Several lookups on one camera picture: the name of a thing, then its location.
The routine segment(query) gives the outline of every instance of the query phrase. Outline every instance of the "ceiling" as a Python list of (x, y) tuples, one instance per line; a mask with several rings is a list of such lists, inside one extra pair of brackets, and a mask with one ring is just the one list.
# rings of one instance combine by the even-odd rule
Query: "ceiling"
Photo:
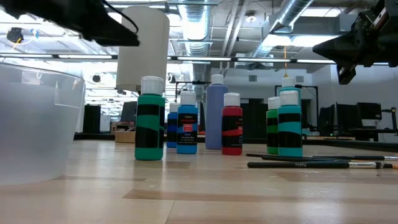
[[(123, 9), (126, 4), (134, 4), (135, 1), (109, 1), (119, 9)], [(178, 1), (169, 1), (172, 7)], [(232, 55), (247, 54), (256, 49), (261, 41), (261, 27), (266, 16), (272, 15), (280, 9), (282, 1), (272, 0), (252, 0), (247, 11), (252, 11), (256, 17), (256, 21), (247, 22), (243, 20), (239, 30), (239, 40), (233, 46)], [(270, 54), (275, 58), (321, 58), (312, 53), (312, 46), (316, 42), (322, 42), (324, 39), (309, 39), (308, 35), (320, 34), (324, 38), (331, 38), (334, 33), (327, 30), (322, 32), (325, 26), (340, 14), (348, 12), (357, 14), (364, 7), (370, 7), (377, 1), (341, 1), (341, 0), (322, 0), (314, 1), (312, 5), (302, 14), (301, 18), (295, 23), (294, 33), (286, 35), (293, 41), (290, 46), (274, 47)], [(223, 47), (224, 38), (227, 31), (227, 23), (229, 13), (231, 12), (232, 0), (211, 1), (210, 18), (210, 39), (211, 47), (209, 56), (220, 56)], [(121, 21), (121, 16), (114, 12), (109, 15)], [(170, 41), (168, 55), (186, 55), (185, 44), (179, 43), (183, 40), (183, 29), (180, 16), (176, 14), (168, 14), (170, 19)], [(7, 33), (12, 27), (23, 28), (24, 42), (22, 44), (13, 44), (6, 38)], [(95, 42), (89, 42), (80, 38), (79, 34), (59, 27), (51, 22), (44, 21), (34, 15), (23, 15), (16, 19), (4, 11), (0, 11), (0, 52), (2, 53), (40, 53), (40, 54), (118, 54), (118, 47), (102, 47)], [(117, 115), (123, 105), (123, 101), (136, 100), (137, 95), (126, 91), (117, 93), (112, 90), (116, 85), (117, 62), (81, 62), (67, 63), (60, 60), (54, 61), (28, 61), (21, 59), (4, 58), (5, 62), (19, 63), (28, 66), (47, 68), (51, 70), (61, 70), (62, 72), (72, 73), (84, 77), (87, 81), (86, 102), (103, 104), (104, 112)], [(191, 81), (190, 64), (168, 64), (167, 74), (175, 75), (178, 80)], [(212, 63), (212, 67), (217, 67), (217, 63)], [(309, 65), (298, 65), (300, 68), (306, 68)], [(93, 75), (100, 75), (101, 82), (92, 81)], [(167, 82), (165, 96), (168, 101), (174, 100), (175, 85)]]

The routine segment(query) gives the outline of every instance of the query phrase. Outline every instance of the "ductwork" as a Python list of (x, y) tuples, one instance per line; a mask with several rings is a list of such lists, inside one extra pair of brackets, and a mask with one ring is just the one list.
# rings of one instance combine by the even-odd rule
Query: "ductwork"
[[(210, 6), (179, 5), (178, 9), (182, 18), (182, 32), (187, 40), (207, 40), (210, 25)], [(209, 45), (203, 43), (186, 43), (185, 48), (189, 56), (207, 56)], [(192, 64), (193, 72), (191, 81), (205, 81), (210, 67), (204, 64)], [(197, 96), (203, 92), (203, 86), (193, 86)]]
[[(261, 30), (262, 42), (252, 53), (251, 57), (266, 57), (273, 48), (272, 46), (267, 46), (267, 44), (265, 44), (267, 36), (273, 33), (291, 33), (293, 31), (294, 22), (301, 16), (306, 8), (311, 5), (312, 2), (313, 0), (283, 1), (280, 10), (277, 13), (267, 16)], [(253, 66), (253, 64), (247, 66), (247, 69), (249, 70), (255, 68), (256, 66)]]

